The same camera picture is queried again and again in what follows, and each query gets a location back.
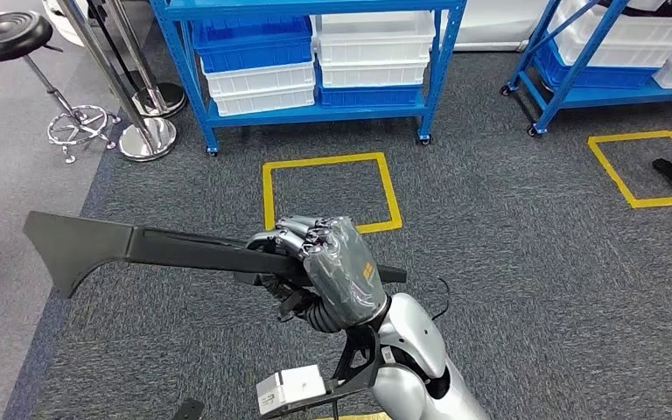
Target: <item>blue metal shelf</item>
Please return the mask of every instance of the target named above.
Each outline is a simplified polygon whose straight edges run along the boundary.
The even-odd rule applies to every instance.
[[[214,123],[215,127],[240,127],[243,125],[315,123],[319,121],[422,116],[426,112],[426,109],[424,97],[419,94],[416,99],[416,105],[410,107],[323,108],[317,102],[310,107],[279,109],[277,111],[231,116],[218,116],[217,108],[214,104],[211,104],[207,111],[207,118]]]
[[[190,12],[218,15],[322,15],[368,11],[448,10],[459,3],[458,0],[171,0],[164,13],[168,18],[181,20],[189,18]]]
[[[550,121],[560,109],[672,101],[672,89],[663,89],[652,79],[649,80],[644,87],[639,89],[573,87],[577,77],[586,68],[593,57],[593,54],[596,53],[601,42],[606,37],[606,34],[609,33],[614,22],[627,6],[627,1],[628,0],[612,0],[606,13],[601,18],[601,22],[594,30],[576,62],[563,78],[560,86],[555,89],[555,92],[549,100],[545,100],[542,93],[540,93],[539,89],[537,89],[527,75],[527,69],[535,64],[535,52],[560,33],[565,27],[581,17],[584,12],[588,11],[593,5],[598,3],[598,0],[589,0],[588,4],[582,10],[576,12],[570,19],[563,22],[558,28],[548,34],[547,30],[550,25],[550,20],[552,19],[557,6],[560,4],[560,0],[549,0],[544,13],[540,17],[539,24],[529,38],[527,49],[521,55],[521,59],[516,65],[516,69],[511,78],[501,90],[504,94],[510,91],[515,91],[518,89],[519,82],[521,82],[540,107],[542,114],[539,119],[532,124],[532,127],[530,127],[529,134],[542,134],[547,132]]]
[[[368,118],[419,116],[418,138],[431,139],[431,125],[445,81],[452,48],[465,12],[466,0],[150,0],[158,24],[169,47],[202,133],[206,150],[217,153],[214,129],[282,123],[312,123]],[[444,38],[441,40],[441,12],[449,11]],[[282,109],[256,114],[220,117],[214,103],[206,103],[197,72],[198,59],[193,51],[190,22],[224,15],[318,15],[370,11],[434,11],[434,37],[431,49],[430,84],[425,98],[408,107]]]
[[[655,80],[651,79],[640,89],[574,87],[565,96],[561,108],[601,107],[665,101],[672,101],[672,89],[664,89],[658,86]]]

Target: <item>carpet floor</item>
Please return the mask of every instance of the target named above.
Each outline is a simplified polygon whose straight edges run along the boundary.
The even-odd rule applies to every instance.
[[[169,80],[160,48],[147,53]],[[564,111],[533,140],[497,94],[517,59],[456,54],[428,147],[408,119],[328,122],[222,129],[213,158],[187,109],[167,157],[104,156],[83,214],[245,238],[263,228],[264,162],[381,151],[403,226],[366,240],[409,272],[389,291],[429,313],[447,299],[438,278],[449,283],[437,325],[493,419],[672,418],[672,206],[632,209],[586,143],[672,130],[672,103]],[[602,148],[643,197],[672,195],[650,168],[653,144],[672,158],[658,142]],[[278,214],[388,214],[371,162],[275,170],[273,181]],[[188,396],[205,419],[257,418],[257,382],[306,363],[330,373],[344,339],[279,324],[274,309],[226,273],[101,267],[70,302],[50,297],[5,418],[166,419]],[[369,393],[340,407],[379,410]]]

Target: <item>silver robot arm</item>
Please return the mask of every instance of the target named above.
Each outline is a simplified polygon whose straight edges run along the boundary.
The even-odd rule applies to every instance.
[[[489,418],[447,357],[442,334],[411,295],[392,296],[379,335],[385,364],[372,392],[392,420]]]
[[[253,236],[249,247],[273,241],[303,261],[322,298],[324,310],[318,312],[326,312],[331,325],[347,329],[380,322],[382,364],[372,391],[391,419],[488,419],[424,308],[405,293],[387,296],[351,219],[293,216],[276,228]]]

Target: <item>gray floor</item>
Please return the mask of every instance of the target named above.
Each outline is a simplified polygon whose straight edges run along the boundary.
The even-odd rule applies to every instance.
[[[152,15],[148,5],[129,7],[133,19],[147,27]],[[0,0],[4,10],[44,11],[38,0]],[[106,83],[84,50],[57,32],[51,44],[65,52],[42,50],[32,57],[68,100],[116,110],[116,101],[103,88]],[[0,418],[51,287],[21,226],[32,209],[78,214],[103,151],[100,145],[77,150],[78,160],[63,164],[60,149],[46,139],[47,123],[57,113],[25,63],[0,63]]]
[[[154,69],[172,77],[149,45]],[[220,130],[222,153],[210,158],[186,110],[173,119],[182,141],[164,159],[105,155],[82,212],[242,238],[262,228],[262,162],[382,151],[403,228],[367,241],[409,272],[389,290],[429,312],[446,300],[438,277],[451,285],[438,325],[493,418],[672,418],[672,207],[630,208],[586,145],[590,135],[672,130],[672,103],[566,111],[531,140],[514,101],[496,94],[517,57],[455,56],[425,148],[405,119],[333,122]],[[654,142],[655,152],[632,142],[605,153],[638,194],[664,196],[649,159],[672,151]],[[276,209],[376,221],[376,177],[371,164],[276,170]],[[328,193],[313,200],[316,189]],[[47,308],[38,332],[60,332],[32,346],[7,418],[171,418],[187,396],[207,405],[205,419],[256,418],[256,382],[304,363],[328,372],[343,340],[278,324],[262,290],[193,269],[111,264],[69,310],[53,297]],[[341,405],[374,410],[370,395]]]

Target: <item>yellow tape square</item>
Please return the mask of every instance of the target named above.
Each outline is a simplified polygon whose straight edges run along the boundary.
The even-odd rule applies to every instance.
[[[600,143],[609,143],[609,142],[622,142],[626,140],[645,140],[649,138],[670,138],[672,141],[672,131],[646,131],[641,133],[627,133],[627,134],[616,134],[611,136],[591,136],[589,137],[589,147],[593,151],[596,159],[604,166],[606,173],[609,177],[617,184],[619,191],[625,197],[625,200],[632,206],[632,208],[643,208],[643,207],[662,207],[662,206],[672,206],[672,197],[658,197],[651,199],[637,199],[632,194],[630,189],[625,185],[625,182],[622,181],[622,178],[614,170],[612,164],[609,163],[609,159],[604,156],[604,152],[601,151],[599,147]]]
[[[341,420],[390,420],[385,413],[361,414],[358,416],[339,416]],[[319,418],[316,420],[333,420],[333,417]]]
[[[399,229],[403,226],[401,212],[398,210],[398,201],[396,192],[393,190],[393,182],[390,180],[388,171],[388,161],[385,160],[385,154],[382,152],[360,153],[356,155],[314,157],[309,159],[280,160],[276,162],[267,162],[262,166],[262,186],[264,200],[264,228],[271,230],[274,228],[274,186],[272,185],[271,172],[275,169],[299,168],[303,166],[315,165],[336,165],[347,162],[360,162],[364,160],[377,161],[377,168],[380,172],[382,189],[385,191],[385,200],[388,202],[388,214],[390,220],[378,223],[369,223],[357,226],[357,230],[362,234],[371,234],[373,232],[382,232],[385,230]]]

